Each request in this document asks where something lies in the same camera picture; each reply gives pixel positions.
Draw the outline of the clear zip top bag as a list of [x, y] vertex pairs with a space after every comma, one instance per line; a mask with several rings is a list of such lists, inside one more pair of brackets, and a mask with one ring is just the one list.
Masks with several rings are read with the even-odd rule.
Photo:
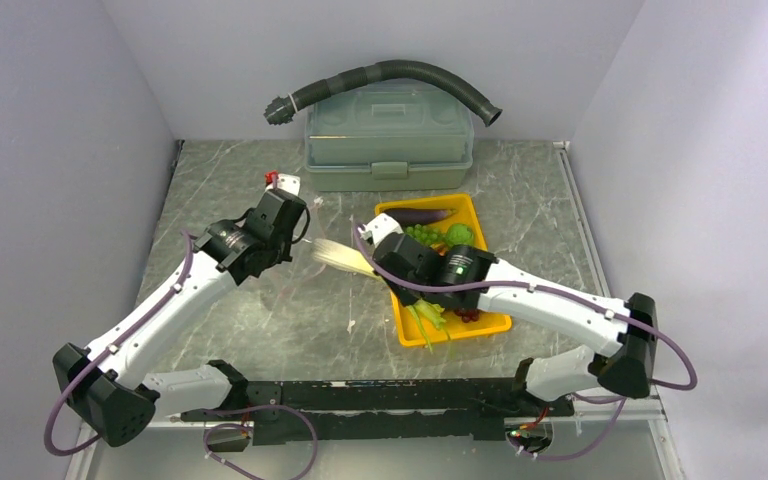
[[276, 306], [299, 288], [314, 282], [326, 266], [313, 259], [316, 240], [335, 240], [334, 233], [327, 232], [328, 222], [324, 218], [328, 198], [321, 193], [306, 194], [308, 215], [303, 214], [295, 234], [303, 234], [301, 240], [291, 248], [292, 260], [283, 262], [264, 272], [257, 280], [257, 298], [264, 309], [274, 312]]

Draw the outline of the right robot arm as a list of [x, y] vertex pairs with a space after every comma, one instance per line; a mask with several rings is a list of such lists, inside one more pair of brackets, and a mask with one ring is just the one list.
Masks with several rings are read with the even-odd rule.
[[655, 300], [588, 296], [531, 275], [484, 250], [440, 254], [403, 233], [374, 234], [374, 269], [405, 306], [499, 313], [577, 342], [571, 352], [521, 361], [511, 388], [517, 411], [534, 415], [561, 396], [601, 387], [640, 399], [650, 393], [657, 348]]

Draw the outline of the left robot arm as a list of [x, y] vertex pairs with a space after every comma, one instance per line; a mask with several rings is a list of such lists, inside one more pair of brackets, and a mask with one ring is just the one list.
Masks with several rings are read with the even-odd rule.
[[237, 219], [209, 225], [188, 239], [182, 263], [125, 319], [85, 347], [63, 345], [53, 356], [60, 395], [44, 430], [46, 450], [53, 427], [69, 406], [111, 447], [139, 435], [150, 421], [194, 410], [224, 420], [239, 417], [249, 402], [248, 381], [222, 360], [188, 371], [153, 371], [157, 358], [197, 317], [225, 294], [265, 270], [291, 261], [291, 247], [306, 203], [289, 187], [270, 186], [258, 205]]

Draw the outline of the yellow plastic tray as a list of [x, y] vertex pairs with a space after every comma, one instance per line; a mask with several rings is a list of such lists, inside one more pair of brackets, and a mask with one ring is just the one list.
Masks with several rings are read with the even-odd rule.
[[[374, 212], [379, 214], [391, 208], [453, 210], [454, 213], [450, 217], [434, 223], [434, 226], [445, 232], [453, 224], [465, 224], [474, 233], [475, 246], [483, 250], [488, 249], [482, 231], [483, 225], [479, 220], [472, 198], [467, 193], [381, 202], [375, 206]], [[438, 330], [422, 314], [419, 315], [420, 322], [417, 322], [410, 310], [403, 307], [394, 294], [390, 295], [390, 299], [398, 340], [406, 348], [426, 347], [448, 341], [486, 337], [505, 333], [512, 327], [512, 319], [509, 315], [482, 312], [476, 321], [464, 323], [453, 311], [445, 311], [442, 313], [442, 317], [446, 322], [443, 329]]]

